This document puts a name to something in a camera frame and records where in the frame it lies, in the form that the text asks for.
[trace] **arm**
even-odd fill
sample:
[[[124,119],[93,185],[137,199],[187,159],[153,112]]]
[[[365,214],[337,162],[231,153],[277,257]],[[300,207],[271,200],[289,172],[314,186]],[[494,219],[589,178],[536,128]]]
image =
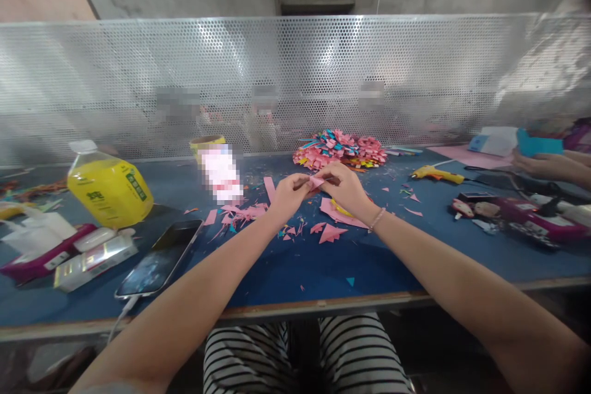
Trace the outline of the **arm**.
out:
[[[538,154],[529,158],[514,149],[513,164],[536,179],[569,182],[591,191],[590,155],[565,151],[565,155]]]
[[[124,382],[149,394],[164,393],[309,188],[305,174],[282,180],[269,211],[158,296],[97,357],[71,393],[112,382]]]
[[[342,207],[367,226],[381,211],[354,172],[340,164],[320,171]],[[375,233],[435,301],[484,345],[517,393],[568,392],[589,348],[548,311],[484,266],[425,232],[385,213]]]

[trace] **perforated metal panel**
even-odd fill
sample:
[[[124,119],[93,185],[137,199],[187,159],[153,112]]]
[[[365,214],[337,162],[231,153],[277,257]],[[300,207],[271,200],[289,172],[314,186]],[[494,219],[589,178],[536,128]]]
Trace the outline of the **perforated metal panel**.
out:
[[[291,151],[326,127],[385,143],[591,111],[589,17],[344,16],[0,26],[0,164],[190,155],[224,134]]]

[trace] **hot glue gun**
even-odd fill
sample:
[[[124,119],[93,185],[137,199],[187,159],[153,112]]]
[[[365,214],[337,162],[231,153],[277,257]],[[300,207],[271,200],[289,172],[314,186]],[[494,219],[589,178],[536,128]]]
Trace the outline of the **hot glue gun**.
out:
[[[447,171],[440,171],[431,165],[422,166],[411,174],[412,179],[422,179],[424,177],[433,177],[436,180],[448,180],[458,185],[464,181],[463,175],[452,174],[451,172]]]

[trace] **leg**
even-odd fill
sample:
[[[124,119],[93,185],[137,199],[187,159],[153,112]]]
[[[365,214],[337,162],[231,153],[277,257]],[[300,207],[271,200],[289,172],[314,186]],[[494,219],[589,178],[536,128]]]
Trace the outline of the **leg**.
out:
[[[203,393],[296,392],[285,323],[214,329],[203,361]]]
[[[331,392],[412,393],[375,313],[320,319],[320,359]]]

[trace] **blue table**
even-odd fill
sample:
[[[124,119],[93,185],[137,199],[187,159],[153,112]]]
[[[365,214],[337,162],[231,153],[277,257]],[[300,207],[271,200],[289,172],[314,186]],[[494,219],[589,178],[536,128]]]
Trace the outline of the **blue table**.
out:
[[[523,289],[587,284],[591,274],[591,254],[585,249],[548,254],[527,241],[504,233],[488,236],[469,220],[454,221],[448,212],[449,203],[461,191],[481,191],[480,184],[433,182],[429,179],[409,180],[409,174],[424,164],[446,158],[425,151],[418,157],[391,157],[384,167],[360,174],[371,198],[387,206],[402,219],[423,229],[445,243],[469,255],[508,281]],[[16,288],[13,282],[0,276],[0,339],[40,337],[77,332],[107,331],[123,307],[113,294],[131,268],[143,257],[158,236],[178,220],[205,219],[214,204],[209,193],[200,185],[201,177],[193,160],[159,163],[137,163],[152,190],[157,206],[146,221],[134,228],[140,253],[78,290],[64,294],[52,289],[52,279],[46,278]],[[443,169],[464,174],[463,164],[449,163]],[[277,184],[285,175],[307,172],[291,161],[290,156],[258,156],[244,160],[244,183],[249,186],[249,204],[256,199],[268,202],[263,177],[270,175]],[[51,183],[65,176],[67,168],[46,167],[16,177],[23,186]],[[413,187],[421,203],[404,199],[402,184]],[[511,191],[489,188],[500,195]],[[71,223],[91,222],[92,217],[70,193],[65,193],[60,212]],[[297,226],[303,218],[308,225],[303,236],[295,241],[275,238],[261,258],[246,275],[232,297],[222,321],[239,323],[261,321],[304,313],[370,310],[376,307],[423,300],[427,296],[406,267],[379,241],[376,235],[355,227],[348,229],[334,243],[318,244],[320,234],[310,234],[310,227],[332,220],[320,212],[318,195],[312,203],[303,203],[290,225]],[[184,215],[186,209],[199,210]],[[419,217],[405,208],[423,213]],[[221,216],[214,225],[205,227],[184,271],[195,266],[214,251],[232,233],[211,241],[220,230]],[[7,233],[0,228],[0,236]],[[0,247],[0,263],[15,255],[6,246]],[[347,278],[355,278],[351,286]],[[137,313],[149,303],[145,299],[134,310]]]

